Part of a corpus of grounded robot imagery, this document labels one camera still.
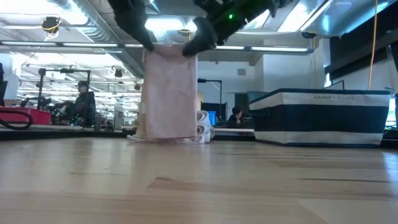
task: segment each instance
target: window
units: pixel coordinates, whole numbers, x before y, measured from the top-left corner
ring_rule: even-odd
[[[386,122],[386,128],[391,129],[391,128],[396,128],[397,126],[397,118],[396,118],[396,99],[392,98],[390,100],[390,106],[388,110],[388,115],[387,115],[387,122]]]

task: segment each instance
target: orange cord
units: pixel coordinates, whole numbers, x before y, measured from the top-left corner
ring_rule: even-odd
[[[371,66],[369,71],[369,82],[368,82],[368,90],[371,89],[372,83],[372,72],[373,72],[373,61],[374,61],[374,51],[376,50],[376,30],[377,30],[377,5],[378,0],[376,0],[376,6],[374,8],[374,29],[373,29],[373,47],[372,47],[372,58],[371,58]]]

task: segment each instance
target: column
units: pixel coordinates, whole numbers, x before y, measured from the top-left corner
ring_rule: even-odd
[[[254,87],[256,91],[264,91],[264,55],[254,66]]]
[[[4,70],[4,81],[7,81],[5,100],[16,100],[21,75],[21,62],[13,54],[0,54],[0,63]]]

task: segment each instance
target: wooden table surface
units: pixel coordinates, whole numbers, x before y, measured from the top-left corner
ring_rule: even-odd
[[[0,143],[0,224],[396,224],[397,199],[394,151]]]

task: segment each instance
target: man sitting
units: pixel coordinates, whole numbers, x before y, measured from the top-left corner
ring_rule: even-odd
[[[86,81],[80,81],[77,84],[77,89],[80,94],[75,102],[76,119],[73,124],[92,127],[94,125],[94,116],[96,111],[94,93],[92,91],[88,91],[88,84]]]
[[[238,106],[232,108],[232,115],[228,119],[228,128],[251,128],[251,122],[248,122],[248,116],[242,113]]]

